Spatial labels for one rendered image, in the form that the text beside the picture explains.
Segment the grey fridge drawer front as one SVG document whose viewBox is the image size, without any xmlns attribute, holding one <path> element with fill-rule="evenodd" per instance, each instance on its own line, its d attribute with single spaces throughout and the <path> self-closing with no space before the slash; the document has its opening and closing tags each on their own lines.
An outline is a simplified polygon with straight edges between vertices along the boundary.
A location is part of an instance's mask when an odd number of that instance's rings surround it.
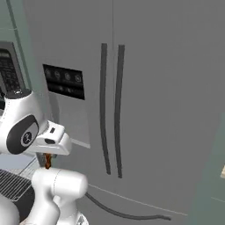
<svg viewBox="0 0 225 225">
<path fill-rule="evenodd" d="M 119 213 L 134 216 L 161 214 L 171 218 L 170 221 L 160 219 L 137 221 L 122 218 L 106 212 L 88 197 L 84 196 L 77 201 L 77 207 L 85 215 L 90 225 L 185 225 L 186 215 L 184 214 L 175 214 L 170 211 L 150 207 L 127 197 L 119 196 L 112 190 L 106 190 L 96 185 L 89 185 L 88 194 L 102 205 Z"/>
</svg>

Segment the microwave oven with keypad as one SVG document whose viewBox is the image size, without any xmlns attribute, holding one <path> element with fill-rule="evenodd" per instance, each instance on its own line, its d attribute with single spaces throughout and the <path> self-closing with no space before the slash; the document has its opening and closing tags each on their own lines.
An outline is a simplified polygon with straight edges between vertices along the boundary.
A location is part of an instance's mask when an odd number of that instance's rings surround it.
<svg viewBox="0 0 225 225">
<path fill-rule="evenodd" d="M 5 107 L 4 96 L 8 91 L 24 88 L 25 83 L 14 44 L 0 40 L 0 109 L 3 110 Z"/>
</svg>

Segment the teal cupboard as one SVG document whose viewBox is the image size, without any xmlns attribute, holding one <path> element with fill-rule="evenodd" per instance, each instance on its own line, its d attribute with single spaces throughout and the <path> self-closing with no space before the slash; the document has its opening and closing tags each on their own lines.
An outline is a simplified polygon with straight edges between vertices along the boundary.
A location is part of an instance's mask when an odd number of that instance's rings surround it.
<svg viewBox="0 0 225 225">
<path fill-rule="evenodd" d="M 225 112 L 198 184 L 186 225 L 225 225 Z"/>
</svg>

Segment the brown chicken drumstick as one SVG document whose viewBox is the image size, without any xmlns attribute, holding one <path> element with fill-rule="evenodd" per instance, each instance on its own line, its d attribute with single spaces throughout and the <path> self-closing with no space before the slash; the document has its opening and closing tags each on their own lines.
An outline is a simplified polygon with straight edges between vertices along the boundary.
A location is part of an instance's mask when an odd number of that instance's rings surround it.
<svg viewBox="0 0 225 225">
<path fill-rule="evenodd" d="M 48 153 L 45 153 L 44 154 L 44 157 L 45 157 L 45 168 L 46 169 L 49 169 L 51 167 L 51 158 L 52 158 L 52 155 L 51 154 L 48 154 Z"/>
</svg>

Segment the plain grey fridge door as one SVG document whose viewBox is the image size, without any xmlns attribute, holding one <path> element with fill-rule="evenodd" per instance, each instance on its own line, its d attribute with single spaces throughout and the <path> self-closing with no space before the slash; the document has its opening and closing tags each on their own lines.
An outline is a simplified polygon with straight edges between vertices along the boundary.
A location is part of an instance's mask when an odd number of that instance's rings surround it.
<svg viewBox="0 0 225 225">
<path fill-rule="evenodd" d="M 225 0 L 114 0 L 113 34 L 120 191 L 187 214 L 225 112 Z"/>
</svg>

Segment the grey fridge door with dispenser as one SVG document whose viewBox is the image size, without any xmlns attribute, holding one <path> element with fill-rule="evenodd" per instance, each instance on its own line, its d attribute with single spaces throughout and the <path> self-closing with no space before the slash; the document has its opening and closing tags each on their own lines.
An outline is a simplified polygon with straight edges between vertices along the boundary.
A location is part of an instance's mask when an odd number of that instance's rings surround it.
<svg viewBox="0 0 225 225">
<path fill-rule="evenodd" d="M 85 174 L 89 185 L 113 190 L 113 0 L 24 0 L 36 61 L 82 72 L 84 99 L 50 91 L 53 121 L 73 141 L 69 156 L 53 166 Z M 101 44 L 107 44 L 105 125 L 111 175 L 106 174 L 99 119 Z"/>
</svg>

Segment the teal tall cupboard panel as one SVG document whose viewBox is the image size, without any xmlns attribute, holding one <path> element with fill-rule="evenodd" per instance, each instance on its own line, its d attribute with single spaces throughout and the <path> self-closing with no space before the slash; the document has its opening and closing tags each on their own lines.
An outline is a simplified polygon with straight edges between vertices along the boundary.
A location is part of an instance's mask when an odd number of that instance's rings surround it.
<svg viewBox="0 0 225 225">
<path fill-rule="evenodd" d="M 42 112 L 53 120 L 47 82 L 33 53 L 23 0 L 0 0 L 0 40 L 14 44 L 25 87 L 35 92 Z"/>
</svg>

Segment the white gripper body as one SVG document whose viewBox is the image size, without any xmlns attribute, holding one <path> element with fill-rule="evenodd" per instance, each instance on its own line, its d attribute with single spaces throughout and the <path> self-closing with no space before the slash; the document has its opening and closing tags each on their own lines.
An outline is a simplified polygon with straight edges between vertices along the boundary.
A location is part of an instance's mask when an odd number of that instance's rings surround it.
<svg viewBox="0 0 225 225">
<path fill-rule="evenodd" d="M 72 150 L 72 142 L 66 133 L 39 135 L 28 148 L 29 152 L 67 156 Z"/>
</svg>

